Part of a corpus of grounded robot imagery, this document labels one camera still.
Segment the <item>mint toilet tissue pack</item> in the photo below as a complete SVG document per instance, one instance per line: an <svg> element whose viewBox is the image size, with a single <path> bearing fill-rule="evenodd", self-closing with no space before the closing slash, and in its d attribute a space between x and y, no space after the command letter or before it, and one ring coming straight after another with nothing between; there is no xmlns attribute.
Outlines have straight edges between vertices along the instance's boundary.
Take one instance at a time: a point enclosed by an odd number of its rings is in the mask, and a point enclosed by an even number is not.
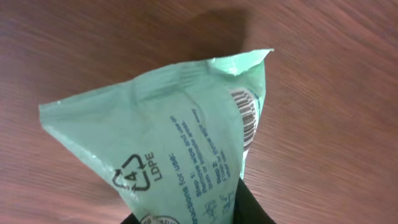
<svg viewBox="0 0 398 224"><path fill-rule="evenodd" d="M42 127L140 223L232 224L268 50L171 64L41 105Z"/></svg>

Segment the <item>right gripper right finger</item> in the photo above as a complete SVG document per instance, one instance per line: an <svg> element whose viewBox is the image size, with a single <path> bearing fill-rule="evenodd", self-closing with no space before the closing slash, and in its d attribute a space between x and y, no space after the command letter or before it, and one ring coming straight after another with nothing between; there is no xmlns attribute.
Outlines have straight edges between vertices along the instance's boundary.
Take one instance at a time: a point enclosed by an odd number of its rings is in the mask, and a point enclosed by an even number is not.
<svg viewBox="0 0 398 224"><path fill-rule="evenodd" d="M276 224L263 210L242 179L235 195L233 224Z"/></svg>

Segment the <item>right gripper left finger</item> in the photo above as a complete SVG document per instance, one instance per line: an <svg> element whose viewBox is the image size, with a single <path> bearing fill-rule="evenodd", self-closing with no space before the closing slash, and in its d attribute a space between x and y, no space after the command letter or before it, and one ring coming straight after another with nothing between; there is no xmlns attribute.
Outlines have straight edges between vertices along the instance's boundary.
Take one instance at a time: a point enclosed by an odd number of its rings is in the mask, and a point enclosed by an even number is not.
<svg viewBox="0 0 398 224"><path fill-rule="evenodd" d="M120 224L141 224L141 223L136 218L136 216L133 213L131 213Z"/></svg>

